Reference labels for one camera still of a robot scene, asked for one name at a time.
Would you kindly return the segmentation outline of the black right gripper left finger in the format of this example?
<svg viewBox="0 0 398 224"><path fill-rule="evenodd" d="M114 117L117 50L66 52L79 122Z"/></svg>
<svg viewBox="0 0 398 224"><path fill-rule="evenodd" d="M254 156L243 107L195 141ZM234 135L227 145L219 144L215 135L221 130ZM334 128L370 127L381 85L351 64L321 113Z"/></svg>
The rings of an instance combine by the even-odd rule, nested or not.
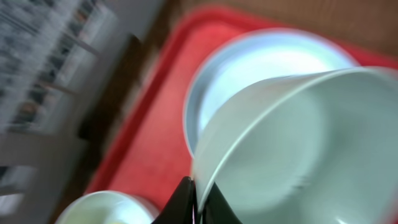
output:
<svg viewBox="0 0 398 224"><path fill-rule="evenodd" d="M195 203L195 183L190 177L183 177L152 224L193 224Z"/></svg>

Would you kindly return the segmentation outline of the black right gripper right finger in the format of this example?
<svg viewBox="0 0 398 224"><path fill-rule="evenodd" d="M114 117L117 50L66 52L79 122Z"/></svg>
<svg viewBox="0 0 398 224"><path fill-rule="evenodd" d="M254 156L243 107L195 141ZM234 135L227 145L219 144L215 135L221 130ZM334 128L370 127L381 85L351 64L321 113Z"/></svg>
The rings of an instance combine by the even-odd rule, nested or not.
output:
<svg viewBox="0 0 398 224"><path fill-rule="evenodd" d="M213 184L201 214L203 224L242 224L216 184Z"/></svg>

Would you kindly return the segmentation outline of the green bowl with rice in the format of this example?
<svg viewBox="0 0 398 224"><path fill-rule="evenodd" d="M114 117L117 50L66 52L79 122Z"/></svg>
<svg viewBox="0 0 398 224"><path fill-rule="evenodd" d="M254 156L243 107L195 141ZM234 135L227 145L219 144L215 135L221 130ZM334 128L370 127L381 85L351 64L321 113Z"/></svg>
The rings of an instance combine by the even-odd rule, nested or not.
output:
<svg viewBox="0 0 398 224"><path fill-rule="evenodd" d="M242 223L393 223L396 72L256 82L210 119L192 172L198 211L219 190Z"/></svg>

